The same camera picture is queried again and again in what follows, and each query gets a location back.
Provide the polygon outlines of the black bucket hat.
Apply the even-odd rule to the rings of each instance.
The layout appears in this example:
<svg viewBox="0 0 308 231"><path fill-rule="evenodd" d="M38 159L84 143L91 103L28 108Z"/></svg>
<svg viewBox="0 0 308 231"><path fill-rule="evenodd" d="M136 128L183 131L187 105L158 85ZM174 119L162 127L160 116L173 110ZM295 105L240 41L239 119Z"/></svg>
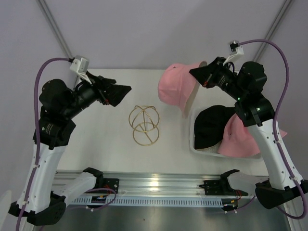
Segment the black bucket hat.
<svg viewBox="0 0 308 231"><path fill-rule="evenodd" d="M194 148L206 149L222 141L224 128L234 114L234 107L223 105L214 105L201 111L194 122Z"/></svg>

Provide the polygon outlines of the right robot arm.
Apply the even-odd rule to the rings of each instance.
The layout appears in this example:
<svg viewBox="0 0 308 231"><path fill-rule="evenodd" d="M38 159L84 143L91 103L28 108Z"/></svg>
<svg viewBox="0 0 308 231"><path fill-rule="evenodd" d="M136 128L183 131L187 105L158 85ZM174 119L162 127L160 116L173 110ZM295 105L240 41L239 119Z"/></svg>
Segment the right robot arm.
<svg viewBox="0 0 308 231"><path fill-rule="evenodd" d="M217 57L207 66L191 69L190 74L203 87L217 86L236 100L235 112L255 139L269 176L258 178L237 169L230 170L221 175L221 192L231 194L241 190L252 194L266 209L303 197L308 192L308 182L293 165L278 132L275 111L261 93L267 81L263 65L249 61L234 73L225 60Z"/></svg>

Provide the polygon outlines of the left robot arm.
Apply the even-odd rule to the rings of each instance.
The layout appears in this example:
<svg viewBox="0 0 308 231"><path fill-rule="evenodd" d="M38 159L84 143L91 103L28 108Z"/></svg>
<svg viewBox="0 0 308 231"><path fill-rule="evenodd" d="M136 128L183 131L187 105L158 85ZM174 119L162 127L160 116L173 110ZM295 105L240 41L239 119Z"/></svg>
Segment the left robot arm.
<svg viewBox="0 0 308 231"><path fill-rule="evenodd" d="M13 202L9 214L25 217L34 226L56 224L67 206L86 192L104 190L103 172L88 167L71 183L52 190L53 179L70 136L76 125L73 118L95 101L116 107L131 91L130 86L118 85L116 80L90 76L93 83L81 81L75 90L60 79L45 83L39 101L40 119L33 136L33 170L21 198Z"/></svg>

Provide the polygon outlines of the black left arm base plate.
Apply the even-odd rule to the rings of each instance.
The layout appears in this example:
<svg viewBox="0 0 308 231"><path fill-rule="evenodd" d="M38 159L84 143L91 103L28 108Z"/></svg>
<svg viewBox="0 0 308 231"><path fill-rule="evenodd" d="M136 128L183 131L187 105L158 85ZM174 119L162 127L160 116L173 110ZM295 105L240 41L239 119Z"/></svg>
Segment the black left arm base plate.
<svg viewBox="0 0 308 231"><path fill-rule="evenodd" d="M103 188L110 188L118 193L119 189L119 182L120 180L117 178L104 178L102 187Z"/></svg>

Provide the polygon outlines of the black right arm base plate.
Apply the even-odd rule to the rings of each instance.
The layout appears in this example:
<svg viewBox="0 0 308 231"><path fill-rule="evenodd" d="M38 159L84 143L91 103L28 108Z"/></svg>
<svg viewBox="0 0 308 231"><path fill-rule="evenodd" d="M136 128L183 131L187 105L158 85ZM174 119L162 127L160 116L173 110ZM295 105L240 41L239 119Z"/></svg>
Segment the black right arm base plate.
<svg viewBox="0 0 308 231"><path fill-rule="evenodd" d="M226 180L204 180L203 184L199 185L199 188L204 189L205 195L223 195L223 196L248 196L248 193L244 191L234 190L229 186Z"/></svg>

